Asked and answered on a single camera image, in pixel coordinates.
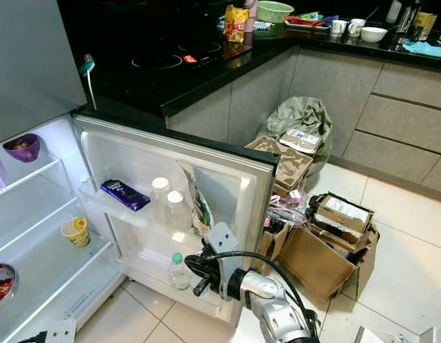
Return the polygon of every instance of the purple chocolate bar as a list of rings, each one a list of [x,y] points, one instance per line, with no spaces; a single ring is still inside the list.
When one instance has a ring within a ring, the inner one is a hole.
[[[149,197],[135,191],[119,180],[108,180],[101,185],[101,189],[133,211],[137,211],[150,203]]]

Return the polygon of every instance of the green basket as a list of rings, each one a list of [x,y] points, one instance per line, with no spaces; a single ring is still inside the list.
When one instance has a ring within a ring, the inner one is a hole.
[[[269,23],[282,23],[284,17],[289,16],[293,11],[293,7],[282,2],[258,1],[257,18]]]

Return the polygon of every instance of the white bottle cap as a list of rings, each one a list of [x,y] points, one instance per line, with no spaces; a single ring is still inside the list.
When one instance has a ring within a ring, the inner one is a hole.
[[[169,187],[169,180],[166,177],[157,177],[152,181],[152,188],[156,190],[165,190]]]
[[[170,204],[178,204],[184,201],[184,195],[179,191],[170,191],[167,199]]]

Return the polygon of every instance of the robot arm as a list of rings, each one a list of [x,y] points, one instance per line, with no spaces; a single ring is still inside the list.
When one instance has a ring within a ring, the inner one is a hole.
[[[285,288],[272,278],[252,270],[244,271],[239,256],[217,258],[217,254],[237,251],[236,237],[225,223],[219,223],[203,240],[203,251],[185,258],[186,265],[201,282],[193,289],[199,297],[210,289],[225,301],[239,300],[259,319],[267,343],[319,343],[286,297]]]

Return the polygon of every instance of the purple bowl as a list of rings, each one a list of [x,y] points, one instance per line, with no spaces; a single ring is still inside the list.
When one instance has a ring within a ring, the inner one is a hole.
[[[35,134],[25,134],[3,144],[3,148],[9,155],[19,161],[33,162],[39,154],[39,137]]]

